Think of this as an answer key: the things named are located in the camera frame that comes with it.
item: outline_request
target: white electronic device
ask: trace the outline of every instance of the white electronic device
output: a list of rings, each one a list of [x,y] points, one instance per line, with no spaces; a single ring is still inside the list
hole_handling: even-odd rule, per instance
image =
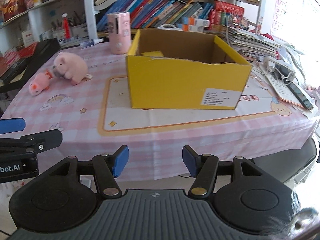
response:
[[[283,60],[277,60],[271,56],[265,56],[263,59],[263,65],[267,69],[267,72],[278,72],[283,81],[292,82],[296,76],[291,65]]]

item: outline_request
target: pen holder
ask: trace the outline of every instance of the pen holder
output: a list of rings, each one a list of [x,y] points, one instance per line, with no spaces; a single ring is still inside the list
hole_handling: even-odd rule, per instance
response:
[[[109,13],[107,17],[111,52],[127,53],[131,45],[130,13]]]

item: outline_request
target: black phone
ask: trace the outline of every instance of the black phone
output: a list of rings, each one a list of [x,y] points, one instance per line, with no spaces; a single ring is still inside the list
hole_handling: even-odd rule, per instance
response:
[[[307,97],[302,93],[301,89],[297,87],[297,85],[293,82],[287,85],[290,91],[296,96],[299,102],[303,105],[303,107],[307,110],[313,109],[313,105],[307,99]]]

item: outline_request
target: metal screw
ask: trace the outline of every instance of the metal screw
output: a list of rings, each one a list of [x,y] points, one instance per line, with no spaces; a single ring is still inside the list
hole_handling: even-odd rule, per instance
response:
[[[104,195],[115,196],[119,193],[119,190],[115,187],[108,187],[103,190]]]
[[[202,196],[205,195],[207,193],[207,190],[203,187],[195,187],[191,190],[191,193],[193,195],[197,195],[197,196]]]

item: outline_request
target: pink bird plush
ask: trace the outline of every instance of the pink bird plush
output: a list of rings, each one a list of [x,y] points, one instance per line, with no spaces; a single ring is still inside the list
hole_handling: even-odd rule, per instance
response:
[[[29,84],[29,92],[32,96],[39,95],[44,89],[49,89],[50,76],[46,73],[38,73]]]
[[[54,75],[70,79],[72,85],[79,84],[88,74],[86,62],[74,53],[60,52],[53,64]]]

